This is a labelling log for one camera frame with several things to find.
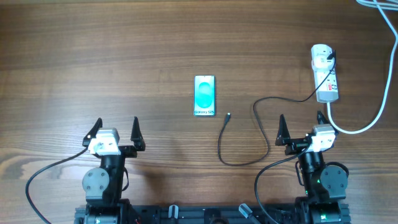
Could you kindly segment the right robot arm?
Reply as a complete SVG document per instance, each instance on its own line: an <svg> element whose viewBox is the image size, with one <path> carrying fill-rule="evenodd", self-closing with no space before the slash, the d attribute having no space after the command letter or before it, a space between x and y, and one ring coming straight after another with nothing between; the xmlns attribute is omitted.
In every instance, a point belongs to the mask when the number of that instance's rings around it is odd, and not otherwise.
<svg viewBox="0 0 398 224"><path fill-rule="evenodd" d="M338 132L321 111L318 124L303 138L292 138L284 115L280 115L277 146L285 146L285 155L297 156L295 163L299 184L306 196L295 199L299 223L350 223L346 198L349 170L339 162L325 162L323 153L334 146Z"/></svg>

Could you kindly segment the white power strip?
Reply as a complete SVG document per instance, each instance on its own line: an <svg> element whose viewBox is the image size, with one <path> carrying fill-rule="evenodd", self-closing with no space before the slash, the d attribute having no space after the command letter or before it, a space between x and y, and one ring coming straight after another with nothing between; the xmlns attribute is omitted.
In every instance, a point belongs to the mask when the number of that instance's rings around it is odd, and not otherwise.
<svg viewBox="0 0 398 224"><path fill-rule="evenodd" d="M338 99L338 85L336 79L336 52L325 44L315 44L311 48L311 56L315 54L325 54L335 59L334 65L329 71L314 72L314 81L317 101L319 103L331 103Z"/></svg>

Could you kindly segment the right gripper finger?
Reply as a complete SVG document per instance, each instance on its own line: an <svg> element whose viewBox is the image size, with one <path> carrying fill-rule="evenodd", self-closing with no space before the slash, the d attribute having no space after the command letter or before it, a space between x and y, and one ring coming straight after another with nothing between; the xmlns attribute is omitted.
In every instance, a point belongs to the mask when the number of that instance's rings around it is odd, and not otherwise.
<svg viewBox="0 0 398 224"><path fill-rule="evenodd" d="M328 120L321 111L317 111L318 124L328 124Z"/></svg>
<svg viewBox="0 0 398 224"><path fill-rule="evenodd" d="M279 117L279 129L277 132L277 137L275 140L275 145L276 146L286 146L290 144L290 134L289 130L287 127L287 123L285 120L285 116L283 114L280 115Z"/></svg>

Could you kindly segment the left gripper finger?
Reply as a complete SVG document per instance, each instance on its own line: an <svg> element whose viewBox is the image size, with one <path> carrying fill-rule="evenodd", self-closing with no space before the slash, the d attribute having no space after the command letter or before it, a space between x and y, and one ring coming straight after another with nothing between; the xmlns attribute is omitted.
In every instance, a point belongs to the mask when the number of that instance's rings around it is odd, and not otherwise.
<svg viewBox="0 0 398 224"><path fill-rule="evenodd" d="M103 121L101 118L98 118L94 126L90 129L90 131L87 133L87 135L83 138L82 146L83 147L88 147L91 140L95 138L97 132L100 130L100 128L103 127Z"/></svg>
<svg viewBox="0 0 398 224"><path fill-rule="evenodd" d="M134 143L136 151L145 151L146 144L142 136L141 129L139 127L139 120L137 116L134 117L132 125L131 141Z"/></svg>

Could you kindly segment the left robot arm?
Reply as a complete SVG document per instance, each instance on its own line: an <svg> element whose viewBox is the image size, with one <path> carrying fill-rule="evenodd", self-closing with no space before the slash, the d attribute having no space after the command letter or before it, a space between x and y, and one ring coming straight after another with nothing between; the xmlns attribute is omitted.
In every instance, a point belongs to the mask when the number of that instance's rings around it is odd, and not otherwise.
<svg viewBox="0 0 398 224"><path fill-rule="evenodd" d="M129 146L119 145L116 128L104 128L98 118L83 138L82 146L101 160L97 168L90 169L83 177L86 207L75 211L75 223L80 224L125 224L141 223L141 216L133 209L128 199L122 199L122 192L128 188L123 178L128 176L125 167L127 158L136 158L139 151L146 149L138 118L132 124Z"/></svg>

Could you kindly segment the teal screen Galaxy smartphone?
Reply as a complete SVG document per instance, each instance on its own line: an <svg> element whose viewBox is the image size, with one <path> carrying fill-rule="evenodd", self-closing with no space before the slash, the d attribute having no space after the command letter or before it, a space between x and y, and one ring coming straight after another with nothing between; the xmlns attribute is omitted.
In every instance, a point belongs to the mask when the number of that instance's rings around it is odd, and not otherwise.
<svg viewBox="0 0 398 224"><path fill-rule="evenodd" d="M216 114L216 88L214 75L197 75L194 78L193 114L214 116Z"/></svg>

